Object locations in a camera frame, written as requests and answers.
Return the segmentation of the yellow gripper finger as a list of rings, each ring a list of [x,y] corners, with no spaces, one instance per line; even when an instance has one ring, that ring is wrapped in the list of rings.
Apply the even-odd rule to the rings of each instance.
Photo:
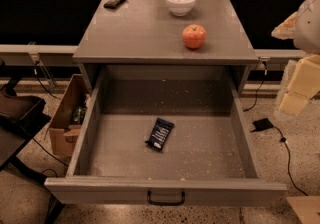
[[[307,55],[296,63],[278,110],[297,116],[319,91],[320,56]]]
[[[296,12],[292,13],[280,25],[273,29],[271,36],[281,40],[292,39],[295,33],[296,16]]]

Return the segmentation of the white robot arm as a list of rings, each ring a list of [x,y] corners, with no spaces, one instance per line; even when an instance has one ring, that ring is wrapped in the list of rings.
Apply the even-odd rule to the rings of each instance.
[[[298,62],[288,62],[276,98],[275,117],[290,120],[320,91],[320,0],[305,0],[271,36],[292,39],[306,53]]]

